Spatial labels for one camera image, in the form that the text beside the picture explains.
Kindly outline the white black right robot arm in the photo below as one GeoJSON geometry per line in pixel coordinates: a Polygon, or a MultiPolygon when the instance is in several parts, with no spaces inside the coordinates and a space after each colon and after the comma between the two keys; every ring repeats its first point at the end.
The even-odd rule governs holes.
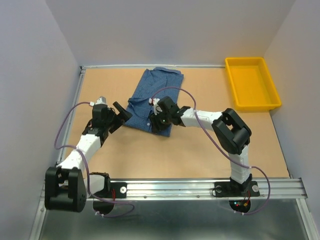
{"type": "Polygon", "coordinates": [[[196,110],[190,106],[178,107],[166,96],[150,98],[153,112],[149,115],[151,131],[160,133],[171,125],[197,127],[205,132],[213,131],[223,153],[230,161],[229,181],[217,184],[217,197],[240,197],[250,190],[252,174],[249,167],[249,143],[252,132],[240,116],[231,108],[222,112],[196,110]]]}

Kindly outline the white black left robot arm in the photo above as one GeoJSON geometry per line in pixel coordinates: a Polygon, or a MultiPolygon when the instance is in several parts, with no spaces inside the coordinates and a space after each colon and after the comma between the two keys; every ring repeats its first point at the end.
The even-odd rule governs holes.
{"type": "Polygon", "coordinates": [[[77,145],[55,145],[56,150],[70,148],[70,154],[45,172],[44,206],[47,210],[80,213],[88,198],[106,203],[106,210],[95,210],[102,218],[111,217],[116,205],[116,191],[111,188],[109,174],[90,172],[88,161],[103,146],[109,134],[124,125],[132,114],[118,102],[109,107],[104,97],[88,102],[92,117],[86,124],[77,145]]]}

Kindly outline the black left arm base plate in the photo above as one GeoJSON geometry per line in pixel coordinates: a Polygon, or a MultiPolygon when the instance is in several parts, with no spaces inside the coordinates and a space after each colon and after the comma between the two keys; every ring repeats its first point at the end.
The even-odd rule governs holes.
{"type": "Polygon", "coordinates": [[[107,184],[103,190],[95,193],[97,197],[106,199],[126,199],[127,198],[127,183],[126,182],[111,182],[107,184]]]}

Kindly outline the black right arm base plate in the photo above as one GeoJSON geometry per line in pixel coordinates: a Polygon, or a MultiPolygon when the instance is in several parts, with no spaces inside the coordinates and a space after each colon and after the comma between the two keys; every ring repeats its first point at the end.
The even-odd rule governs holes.
{"type": "Polygon", "coordinates": [[[259,197],[260,191],[254,190],[254,186],[258,187],[256,181],[251,181],[248,184],[239,184],[231,181],[218,181],[214,183],[214,195],[217,198],[244,198],[250,194],[251,197],[259,197]]]}

